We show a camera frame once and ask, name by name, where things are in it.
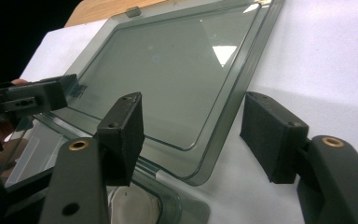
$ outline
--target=screw hole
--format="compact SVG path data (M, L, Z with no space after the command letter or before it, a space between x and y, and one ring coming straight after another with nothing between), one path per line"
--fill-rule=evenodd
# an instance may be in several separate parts
M78 151L80 149L87 147L88 145L89 145L89 142L80 140L80 141L76 141L76 142L72 143L69 146L69 149L73 150L73 151Z
M322 141L330 147L344 147L344 143L334 137L324 137Z
M107 125L109 128L116 128L118 126L118 124L116 123L110 123Z
M62 209L62 214L66 217L69 217L75 214L79 210L79 205L77 203L69 203Z
M301 123L295 122L295 121L290 121L287 124L289 124L290 126L294 126L294 127L300 127L301 126Z

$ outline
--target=black background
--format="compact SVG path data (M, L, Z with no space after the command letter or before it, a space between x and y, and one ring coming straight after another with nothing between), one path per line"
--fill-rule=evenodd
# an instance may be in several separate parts
M45 34L62 28L80 2L0 1L0 83L20 77Z

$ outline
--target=wooden board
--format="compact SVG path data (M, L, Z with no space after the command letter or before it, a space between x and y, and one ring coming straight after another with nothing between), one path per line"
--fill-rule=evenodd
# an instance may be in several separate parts
M65 27L108 19L131 7L147 7L165 0L83 0Z

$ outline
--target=glass pane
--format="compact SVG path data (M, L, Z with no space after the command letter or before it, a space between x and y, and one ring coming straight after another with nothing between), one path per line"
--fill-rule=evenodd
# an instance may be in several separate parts
M100 35L109 22L114 24L110 35L94 50L92 60L78 68L79 86L69 106L54 113L94 134L119 97L139 91L146 135L141 156L184 180L207 160L209 171L201 175L209 175L253 74L258 58L251 57L250 48L268 12L269 6L240 1L119 26L108 21ZM85 61L91 51L86 49L77 60ZM251 65L245 66L249 59ZM241 94L234 100L240 77ZM233 115L222 118L231 110ZM219 124L222 119L227 124ZM223 137L213 138L214 134ZM208 151L213 151L210 161Z

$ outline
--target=brass insert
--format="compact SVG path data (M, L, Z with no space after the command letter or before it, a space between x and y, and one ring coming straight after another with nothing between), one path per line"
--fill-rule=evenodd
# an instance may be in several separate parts
M69 150L78 151L89 146L89 142L85 140L78 140L69 146Z
M344 147L345 146L345 144L341 140L338 140L334 137L324 137L324 138L322 138L322 141L330 147Z

